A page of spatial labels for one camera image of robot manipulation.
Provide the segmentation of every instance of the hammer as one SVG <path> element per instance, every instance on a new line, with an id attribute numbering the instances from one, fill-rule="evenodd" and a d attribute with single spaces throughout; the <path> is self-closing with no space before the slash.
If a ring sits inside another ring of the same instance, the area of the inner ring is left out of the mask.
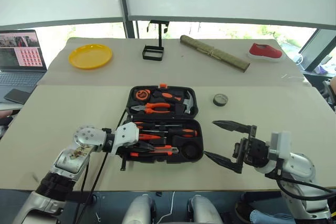
<path id="1" fill-rule="evenodd" d="M 190 114 L 191 108 L 194 106 L 194 99 L 189 91 L 187 91 L 189 99 L 184 98 L 183 104 L 185 105 L 184 113 Z"/>

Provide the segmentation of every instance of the yellow plastic plate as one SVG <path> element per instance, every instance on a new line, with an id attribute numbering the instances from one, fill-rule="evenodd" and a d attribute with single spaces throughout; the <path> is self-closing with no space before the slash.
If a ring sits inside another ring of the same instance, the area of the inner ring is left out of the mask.
<path id="1" fill-rule="evenodd" d="M 88 44 L 76 48 L 69 55 L 69 62 L 76 68 L 93 69 L 104 66 L 112 58 L 112 50 L 100 44 Z"/>

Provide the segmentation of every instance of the red shoe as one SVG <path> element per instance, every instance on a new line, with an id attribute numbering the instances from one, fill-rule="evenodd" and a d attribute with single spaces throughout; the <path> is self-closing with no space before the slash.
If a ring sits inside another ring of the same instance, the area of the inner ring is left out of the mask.
<path id="1" fill-rule="evenodd" d="M 250 48 L 248 57 L 253 59 L 263 59 L 270 61 L 281 61 L 284 57 L 282 56 L 282 52 L 277 50 L 269 45 L 260 45 L 253 43 Z"/>

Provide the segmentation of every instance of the black toolbox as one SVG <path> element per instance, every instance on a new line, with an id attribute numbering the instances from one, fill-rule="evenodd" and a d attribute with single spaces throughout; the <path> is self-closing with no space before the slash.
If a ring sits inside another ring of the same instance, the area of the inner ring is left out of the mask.
<path id="1" fill-rule="evenodd" d="M 151 104 L 155 104 L 154 108 L 146 108 Z M 120 154 L 123 158 L 121 170 L 125 169 L 126 161 L 173 164 L 202 158 L 201 126 L 193 119 L 198 113 L 193 89 L 166 84 L 136 86 L 130 91 L 126 112 L 128 116 L 124 123 L 134 122 L 139 128 L 138 144 L 151 145 L 155 150 L 138 152 L 126 148 L 129 151 Z"/>

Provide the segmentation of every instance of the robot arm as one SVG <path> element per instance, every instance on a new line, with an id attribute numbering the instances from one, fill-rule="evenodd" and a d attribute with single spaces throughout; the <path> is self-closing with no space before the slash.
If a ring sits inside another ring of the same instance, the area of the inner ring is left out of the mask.
<path id="1" fill-rule="evenodd" d="M 204 152 L 211 160 L 237 173 L 242 172 L 245 163 L 266 177 L 275 179 L 296 223 L 332 223 L 327 200 L 324 199 L 325 192 L 305 185 L 316 185 L 315 166 L 305 155 L 290 152 L 289 132 L 273 132 L 270 144 L 267 144 L 255 138 L 257 127 L 254 125 L 243 125 L 233 121 L 213 123 L 229 131 L 247 133 L 248 137 L 235 144 L 235 163 L 227 157 Z"/>
<path id="2" fill-rule="evenodd" d="M 36 191 L 31 192 L 13 221 L 13 224 L 57 223 L 67 195 L 72 192 L 89 162 L 92 152 L 110 152 L 115 155 L 118 148 L 138 142 L 139 129 L 134 123 L 117 128 L 114 134 L 110 129 L 97 129 L 83 126 L 73 135 L 73 143 L 64 149 Z"/>

